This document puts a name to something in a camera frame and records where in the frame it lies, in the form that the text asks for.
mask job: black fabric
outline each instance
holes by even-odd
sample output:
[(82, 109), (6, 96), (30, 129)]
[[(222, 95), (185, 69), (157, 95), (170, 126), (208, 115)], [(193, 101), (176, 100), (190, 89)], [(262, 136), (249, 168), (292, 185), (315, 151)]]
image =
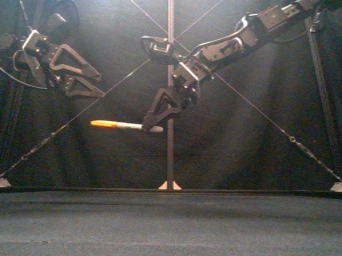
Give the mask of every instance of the black fabric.
[[(168, 86), (168, 68), (152, 61), (128, 78), (149, 59), (141, 37), (168, 36), (160, 27), (168, 30), (168, 1), (75, 3), (81, 27), (67, 43), (102, 73), (102, 90), (112, 91), (18, 166), (9, 175), (10, 182), (31, 186), (158, 188), (166, 180), (166, 133), (102, 130), (91, 127), (90, 121), (142, 123), (158, 89)], [(176, 1), (177, 40), (192, 50), (200, 43), (233, 33), (248, 11), (258, 13), (287, 3)], [(304, 23), (299, 24), (285, 39), (304, 29)], [(332, 166), (307, 37), (288, 44), (268, 44), (218, 75)], [(202, 86), (200, 104), (190, 106), (176, 121), (176, 180), (181, 187), (331, 188), (333, 176), (220, 77)], [(53, 91), (26, 90), (10, 161), (19, 160), (93, 102)]]
[(342, 201), (252, 194), (0, 194), (2, 255), (341, 255)]

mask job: black curtain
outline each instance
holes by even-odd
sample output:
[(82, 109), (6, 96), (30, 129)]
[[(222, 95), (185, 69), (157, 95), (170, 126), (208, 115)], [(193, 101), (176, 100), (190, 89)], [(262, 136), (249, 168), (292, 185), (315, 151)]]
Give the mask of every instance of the black curtain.
[[(102, 73), (101, 89), (109, 93), (83, 112), (94, 99), (26, 89), (13, 157), (6, 161), (18, 161), (53, 132), (67, 123), (69, 127), (7, 178), (19, 186), (158, 188), (166, 180), (168, 134), (103, 130), (90, 122), (142, 123), (158, 89), (168, 86), (168, 67), (148, 61), (140, 39), (145, 35), (168, 37), (169, 2), (86, 4), (75, 0), (75, 4), (81, 26), (67, 43)], [(181, 52), (188, 52), (184, 46), (192, 50), (233, 33), (246, 12), (258, 13), (276, 4), (289, 1), (176, 0)], [(61, 6), (59, 12), (74, 18), (67, 6)], [(301, 22), (277, 42), (224, 68), (216, 80), (202, 86), (201, 102), (176, 120), (176, 181), (182, 188), (332, 187), (333, 176), (280, 130), (333, 165), (308, 37), (289, 40), (304, 30)], [(339, 84), (333, 87), (332, 94), (339, 95)], [(341, 117), (341, 99), (335, 98), (335, 104)]]

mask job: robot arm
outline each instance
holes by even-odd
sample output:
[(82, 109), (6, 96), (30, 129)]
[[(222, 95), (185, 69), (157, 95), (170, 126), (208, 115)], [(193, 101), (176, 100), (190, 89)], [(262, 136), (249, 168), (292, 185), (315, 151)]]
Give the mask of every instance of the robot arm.
[(67, 96), (105, 96), (94, 85), (102, 80), (98, 70), (70, 45), (53, 43), (50, 37), (37, 30), (25, 40), (14, 35), (2, 35), (0, 56), (13, 57), (17, 70), (31, 71), (42, 89), (55, 88)]
[(168, 40), (149, 38), (150, 48), (145, 47), (145, 50), (150, 57), (164, 59), (162, 64), (166, 64), (169, 56), (168, 64), (178, 62), (180, 65), (173, 74), (174, 86), (162, 88), (156, 96), (145, 117), (144, 130), (149, 131), (161, 122), (177, 117), (190, 104), (197, 104), (201, 97), (200, 86), (213, 79), (213, 74), (261, 48), (311, 16), (321, 2), (299, 0), (284, 8), (276, 6), (260, 14), (246, 14), (237, 32), (201, 44), (186, 57), (176, 54), (174, 45)]

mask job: metal pole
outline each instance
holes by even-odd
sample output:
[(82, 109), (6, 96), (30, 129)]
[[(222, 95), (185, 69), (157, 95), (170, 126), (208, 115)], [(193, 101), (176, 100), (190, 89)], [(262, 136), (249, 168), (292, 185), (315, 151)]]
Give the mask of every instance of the metal pole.
[(327, 131), (328, 131), (328, 138), (329, 138), (329, 144), (331, 144), (333, 164), (335, 164), (336, 171), (341, 174), (341, 155), (339, 150), (339, 139), (337, 139), (337, 132), (335, 128), (335, 118), (333, 118), (333, 111), (331, 107), (331, 99), (329, 99), (328, 85), (325, 80), (325, 72), (323, 67), (323, 59), (321, 59), (319, 43), (316, 38), (317, 32), (313, 29), (313, 18), (308, 18), (305, 23), (307, 23), (307, 29), (309, 31), (308, 37), (309, 37), (309, 44), (312, 49), (313, 63), (316, 68), (319, 91), (320, 91), (323, 110), (325, 115), (325, 123), (327, 123)]
[[(169, 42), (174, 43), (174, 0), (169, 0)], [(169, 66), (169, 86), (174, 86), (173, 81), (174, 66)], [(174, 140), (174, 119), (168, 121), (168, 190), (174, 190), (174, 150), (176, 150), (176, 140)]]

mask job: diagonal cable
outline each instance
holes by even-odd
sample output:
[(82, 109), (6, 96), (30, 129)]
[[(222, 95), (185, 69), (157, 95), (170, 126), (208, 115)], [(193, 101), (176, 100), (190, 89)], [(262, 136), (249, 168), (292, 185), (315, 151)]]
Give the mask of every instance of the diagonal cable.
[(166, 32), (168, 30), (164, 28), (164, 26), (157, 22), (157, 20), (153, 18), (153, 16), (148, 13), (148, 11), (140, 6), (140, 4), (132, 0), (132, 3), (137, 6), (137, 8), (145, 13), (145, 15), (149, 17), (149, 19), (157, 24), (157, 26)]
[(178, 39), (186, 32), (196, 26), (196, 24), (213, 12), (213, 10), (218, 7), (218, 5), (224, 2), (225, 0), (221, 0), (209, 10), (205, 12), (205, 14), (192, 23), (192, 25), (185, 29), (185, 31), (178, 35), (176, 39)]

